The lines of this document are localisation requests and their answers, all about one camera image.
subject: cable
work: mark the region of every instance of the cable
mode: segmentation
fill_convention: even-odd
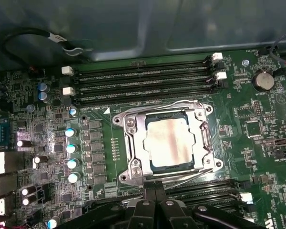
[[[87,60],[83,57],[80,56],[80,54],[83,52],[82,48],[79,47],[74,47],[72,44],[70,44],[65,38],[59,36],[59,35],[54,35],[49,31],[41,30],[41,29],[36,29],[36,28],[17,28],[12,31],[9,31],[8,33],[5,33],[1,38],[0,38],[0,50],[3,54],[5,54],[9,59],[12,61],[17,62],[21,66],[25,68],[30,68],[31,70],[36,70],[33,66],[30,66],[27,64],[22,58],[19,56],[11,53],[10,51],[7,50],[6,44],[12,40],[15,37],[21,36],[21,35],[38,35],[42,36],[45,38],[50,39],[51,41],[58,43],[60,46],[62,46],[62,49],[64,52],[69,55],[69,56],[79,56],[79,59],[83,62]]]
[[[192,177],[190,177],[190,178],[188,178],[188,179],[186,179],[186,180],[183,180],[183,181],[181,181],[181,182],[179,182],[179,183],[177,183],[177,184],[174,184],[174,185],[171,185],[171,186],[167,186],[167,187],[164,188],[164,190],[169,190],[169,189],[174,188],[174,187],[177,187],[177,186],[179,186],[179,185],[183,185],[183,184],[185,184],[185,183],[187,183],[187,182],[190,182],[190,181],[192,181],[192,180],[194,180],[194,179],[197,179],[197,178],[199,178],[199,177],[202,177],[203,175],[205,175],[205,174],[211,172],[212,170],[213,170],[213,169],[211,168],[211,169],[208,169],[208,170],[206,170],[206,171],[204,171],[204,172],[202,172],[202,173],[193,174]],[[140,199],[140,198],[143,198],[143,195],[139,195],[139,196],[133,197],[133,198],[131,198],[131,199],[122,200],[122,204],[127,204],[127,203],[129,203],[129,201],[131,201],[131,200],[133,200],[133,199]]]
[[[279,37],[279,39],[277,39],[277,40],[272,44],[271,48],[269,49],[269,55],[270,55],[273,59],[275,59],[275,60],[277,60],[277,61],[279,61],[279,62],[281,62],[281,63],[286,64],[286,60],[284,60],[284,59],[282,59],[282,58],[280,58],[280,57],[274,55],[274,53],[273,53],[273,50],[275,49],[275,47],[276,47],[276,46],[279,44],[279,42],[280,42],[281,40],[283,40],[284,38],[286,38],[286,33],[283,34],[281,37]]]

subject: blue serial port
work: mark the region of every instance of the blue serial port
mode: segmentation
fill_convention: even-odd
[[[0,146],[10,144],[10,123],[7,119],[0,119]]]

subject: wire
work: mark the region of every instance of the wire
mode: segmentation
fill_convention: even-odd
[[[272,44],[271,48],[269,49],[269,55],[270,55],[273,59],[275,59],[275,60],[277,60],[277,61],[279,61],[279,62],[281,62],[281,63],[286,64],[286,60],[284,60],[284,59],[282,59],[282,58],[280,58],[280,57],[274,55],[274,53],[273,53],[273,50],[275,49],[275,47],[276,47],[276,46],[279,44],[279,42],[280,42],[281,40],[283,40],[284,38],[286,38],[286,33],[283,34],[281,37],[279,37],[279,39],[277,39],[277,40]]]
[[[6,49],[6,44],[12,40],[15,37],[18,37],[20,35],[26,35],[26,34],[32,34],[32,35],[39,35],[42,37],[48,38],[50,36],[50,33],[41,29],[36,28],[17,28],[12,31],[9,31],[6,33],[3,38],[0,38],[0,50],[3,54],[5,54],[9,59],[12,61],[17,62],[18,64],[22,65],[23,67],[30,68],[30,65],[27,64],[23,59],[18,57],[17,55],[11,53]]]
[[[204,171],[204,172],[202,172],[202,173],[199,173],[199,174],[197,174],[197,175],[195,175],[195,176],[193,176],[193,177],[191,177],[191,178],[188,178],[187,180],[183,180],[183,181],[181,181],[181,182],[179,182],[179,183],[177,183],[177,184],[174,184],[174,185],[171,185],[171,186],[167,186],[167,187],[164,188],[164,190],[169,190],[169,189],[171,189],[171,188],[174,188],[174,187],[183,185],[183,184],[185,184],[185,183],[187,183],[187,182],[190,182],[190,181],[192,181],[192,180],[194,180],[194,179],[197,179],[197,178],[199,178],[199,177],[202,177],[203,175],[205,175],[205,174],[211,172],[212,170],[213,170],[212,168],[211,168],[211,169],[208,169],[208,170],[206,170],[206,171]]]

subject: green circuit board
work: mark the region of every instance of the green circuit board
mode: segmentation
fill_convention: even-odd
[[[204,59],[207,55],[187,54],[72,67],[85,72],[129,67],[142,62],[149,65],[195,61]],[[128,104],[92,105],[78,109],[79,115],[76,117],[71,117],[70,108],[61,102],[64,78],[73,76],[62,75],[60,67],[44,69],[35,78],[24,71],[2,73],[0,84],[7,88],[6,100],[12,102],[13,107],[10,116],[14,136],[12,144],[15,145],[19,137],[28,139],[34,142],[32,155],[49,156],[49,162],[41,165],[38,170],[29,168],[20,172],[19,186],[49,182],[55,184],[52,201],[43,206],[20,208],[17,211],[19,221],[25,212],[42,209],[44,221],[57,215],[65,222],[77,217],[76,208],[88,200],[141,192],[140,187],[123,185],[118,181],[119,174],[127,169],[127,157],[123,130],[113,125],[112,118],[133,107],[197,99],[214,108],[208,125],[214,154],[224,162],[220,171],[200,180],[249,180],[252,186],[243,191],[253,195],[256,212],[251,214],[252,218],[262,226],[269,225],[271,219],[275,228],[285,228],[286,146],[266,147],[264,141],[286,138],[286,80],[283,76],[275,77],[275,86],[269,92],[259,92],[252,85],[252,77],[260,69],[277,69],[280,67],[277,62],[267,56],[258,56],[257,50],[223,52],[223,57],[228,86],[215,93],[186,98],[180,95]],[[244,67],[243,60],[249,60],[250,64]],[[51,88],[50,103],[38,100],[39,82],[44,82]],[[36,108],[32,113],[26,110],[29,104]],[[19,123],[22,120],[26,124],[20,130]],[[67,127],[74,128],[77,135],[66,138],[64,133]],[[77,153],[68,155],[65,150],[68,144],[80,146]],[[81,161],[80,166],[73,170],[81,174],[81,180],[76,185],[68,182],[68,175],[72,171],[66,163],[71,157]],[[70,217],[64,219],[61,216],[63,212],[69,212]]]

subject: cpu socket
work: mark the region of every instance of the cpu socket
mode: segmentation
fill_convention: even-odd
[[[124,130],[128,159],[119,181],[136,186],[145,180],[168,183],[222,168],[222,161],[214,158],[207,124],[212,112],[208,104],[181,100],[136,107],[113,117]]]

